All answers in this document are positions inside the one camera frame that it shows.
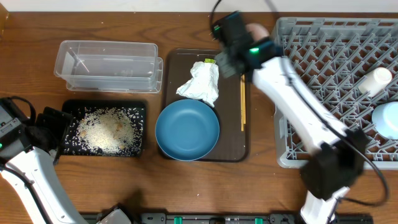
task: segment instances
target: wooden table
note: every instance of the wooden table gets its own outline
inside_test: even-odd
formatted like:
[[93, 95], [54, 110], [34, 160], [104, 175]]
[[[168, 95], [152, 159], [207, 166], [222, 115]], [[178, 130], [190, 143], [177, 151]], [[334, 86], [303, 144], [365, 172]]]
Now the wooden table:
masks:
[[[398, 14], [308, 14], [306, 17], [398, 17]], [[271, 13], [245, 14], [272, 30]], [[217, 49], [209, 35], [207, 13], [16, 13], [10, 14], [0, 42], [0, 97], [18, 95], [38, 112], [61, 109], [65, 100], [133, 99], [147, 103], [147, 142], [140, 159], [63, 156], [58, 178], [80, 212], [100, 212], [121, 202], [130, 212], [167, 210], [180, 213], [269, 213], [299, 211], [306, 189], [299, 170], [276, 163], [274, 105], [251, 87], [251, 153], [239, 163], [178, 162], [163, 159], [154, 136], [161, 94], [71, 92], [53, 68], [63, 40], [152, 42], [163, 59], [176, 48]], [[398, 172], [384, 172], [391, 199], [382, 208], [344, 202], [340, 213], [370, 213], [376, 223], [394, 223], [398, 207]], [[381, 184], [373, 171], [359, 178], [350, 197], [376, 200]], [[0, 180], [0, 222], [31, 223], [12, 187]]]

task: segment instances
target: chopsticks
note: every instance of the chopsticks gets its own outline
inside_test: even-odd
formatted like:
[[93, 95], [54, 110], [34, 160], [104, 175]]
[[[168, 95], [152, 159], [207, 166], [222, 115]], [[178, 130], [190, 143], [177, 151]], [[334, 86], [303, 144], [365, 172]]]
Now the chopsticks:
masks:
[[244, 82], [244, 74], [241, 77], [241, 131], [244, 131], [246, 124], [246, 90]]

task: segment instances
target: transparent container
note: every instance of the transparent container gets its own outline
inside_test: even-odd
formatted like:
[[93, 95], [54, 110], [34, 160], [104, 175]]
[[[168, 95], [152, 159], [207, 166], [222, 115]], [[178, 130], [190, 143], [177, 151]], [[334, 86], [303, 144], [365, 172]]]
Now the transparent container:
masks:
[[54, 74], [73, 91], [158, 93], [163, 60], [157, 57], [155, 44], [66, 40]]

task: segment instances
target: paper towel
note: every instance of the paper towel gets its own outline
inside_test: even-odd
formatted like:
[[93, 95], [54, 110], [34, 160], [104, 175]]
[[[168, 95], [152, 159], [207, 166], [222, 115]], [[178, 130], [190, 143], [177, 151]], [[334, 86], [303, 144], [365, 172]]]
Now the paper towel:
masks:
[[214, 63], [195, 62], [192, 78], [177, 89], [177, 94], [194, 100], [203, 100], [214, 107], [218, 98], [218, 66]]

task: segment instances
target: light blue plate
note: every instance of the light blue plate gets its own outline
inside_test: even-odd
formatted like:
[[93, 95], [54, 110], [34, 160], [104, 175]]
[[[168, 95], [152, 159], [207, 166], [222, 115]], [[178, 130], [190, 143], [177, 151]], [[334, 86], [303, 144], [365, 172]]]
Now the light blue plate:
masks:
[[156, 122], [156, 141], [173, 159], [193, 161], [207, 155], [216, 145], [220, 124], [214, 111], [197, 100], [168, 105]]

